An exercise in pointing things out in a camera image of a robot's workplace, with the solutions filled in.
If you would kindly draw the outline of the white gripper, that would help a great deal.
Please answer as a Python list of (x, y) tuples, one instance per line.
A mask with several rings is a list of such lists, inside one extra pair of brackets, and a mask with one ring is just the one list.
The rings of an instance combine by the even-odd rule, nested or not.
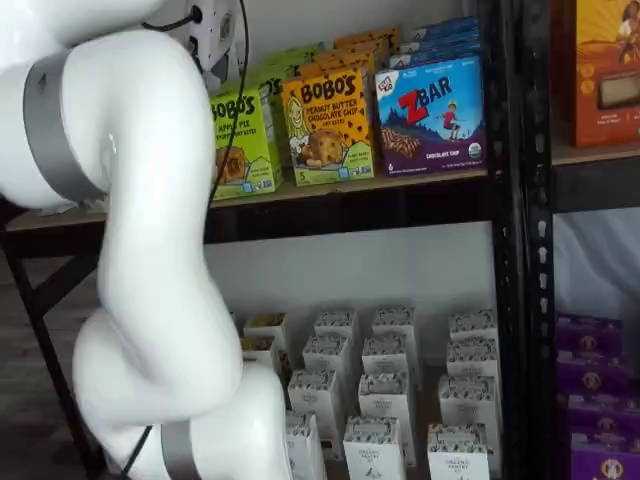
[(187, 2), (187, 12), (192, 15), (187, 46), (203, 73), (228, 75), (238, 10), (238, 2), (233, 0)]

